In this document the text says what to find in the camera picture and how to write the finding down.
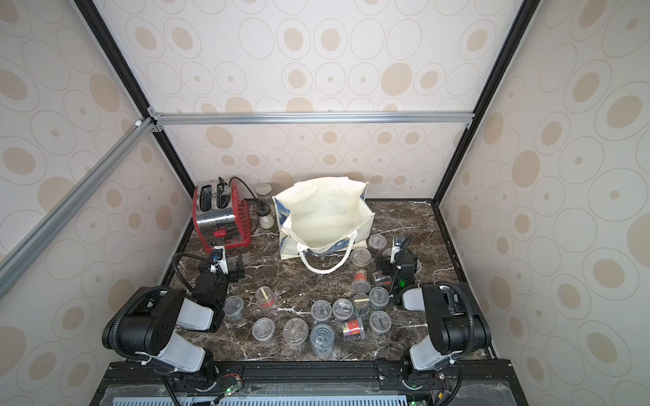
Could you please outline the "dark lid seed jar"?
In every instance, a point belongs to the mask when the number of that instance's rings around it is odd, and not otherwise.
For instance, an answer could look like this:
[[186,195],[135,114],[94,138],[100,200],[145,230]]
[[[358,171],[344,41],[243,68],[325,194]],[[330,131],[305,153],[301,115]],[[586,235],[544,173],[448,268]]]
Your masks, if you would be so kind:
[[364,318],[369,316],[372,308],[371,308],[370,298],[368,294],[356,293],[352,297],[352,304],[353,304],[354,314],[357,317]]

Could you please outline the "red label jar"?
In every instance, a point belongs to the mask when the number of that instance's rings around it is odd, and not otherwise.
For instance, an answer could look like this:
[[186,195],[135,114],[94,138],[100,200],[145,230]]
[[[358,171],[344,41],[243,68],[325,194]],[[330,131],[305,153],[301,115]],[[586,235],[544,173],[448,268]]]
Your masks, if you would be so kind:
[[342,334],[345,341],[360,341],[366,338],[366,332],[361,318],[353,318],[344,321]]

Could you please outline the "cream canvas tote bag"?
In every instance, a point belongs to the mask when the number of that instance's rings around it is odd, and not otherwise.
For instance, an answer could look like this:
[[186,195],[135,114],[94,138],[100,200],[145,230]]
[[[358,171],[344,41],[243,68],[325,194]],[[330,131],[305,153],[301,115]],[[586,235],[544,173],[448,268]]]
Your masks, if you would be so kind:
[[[375,218],[366,203],[367,188],[367,182],[347,177],[321,177],[298,182],[274,196],[280,258],[299,258],[319,275],[342,267],[353,250],[367,246]],[[307,260],[339,251],[344,256],[328,269],[313,267]]]

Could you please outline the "wide clear seed jar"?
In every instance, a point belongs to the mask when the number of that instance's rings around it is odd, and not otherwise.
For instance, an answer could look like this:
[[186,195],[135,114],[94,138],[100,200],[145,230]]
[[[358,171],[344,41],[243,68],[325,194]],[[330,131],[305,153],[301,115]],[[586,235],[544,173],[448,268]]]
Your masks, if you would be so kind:
[[291,318],[284,324],[284,343],[289,349],[301,350],[305,346],[309,333],[309,325],[304,319],[299,317]]

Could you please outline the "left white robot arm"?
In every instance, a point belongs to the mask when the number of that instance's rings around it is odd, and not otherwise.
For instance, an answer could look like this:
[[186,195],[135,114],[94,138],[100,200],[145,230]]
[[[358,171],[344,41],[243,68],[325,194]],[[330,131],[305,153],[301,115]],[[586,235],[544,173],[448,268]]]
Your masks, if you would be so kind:
[[181,337],[176,329],[218,331],[228,288],[245,277],[245,264],[241,256],[228,263],[225,248],[214,247],[207,257],[178,252],[171,268],[183,287],[138,289],[105,326],[103,347],[127,360],[165,366],[208,385],[218,374],[213,353]]

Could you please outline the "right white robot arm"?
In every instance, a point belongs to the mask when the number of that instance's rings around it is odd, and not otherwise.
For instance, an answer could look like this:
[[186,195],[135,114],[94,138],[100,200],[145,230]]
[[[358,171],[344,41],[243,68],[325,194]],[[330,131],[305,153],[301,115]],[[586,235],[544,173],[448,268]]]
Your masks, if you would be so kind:
[[377,270],[390,279],[390,302],[406,311],[421,312],[426,319],[428,335],[401,358],[401,379],[407,387],[421,387],[433,372],[491,346],[491,330],[468,284],[417,284],[413,255],[404,261],[382,255]]

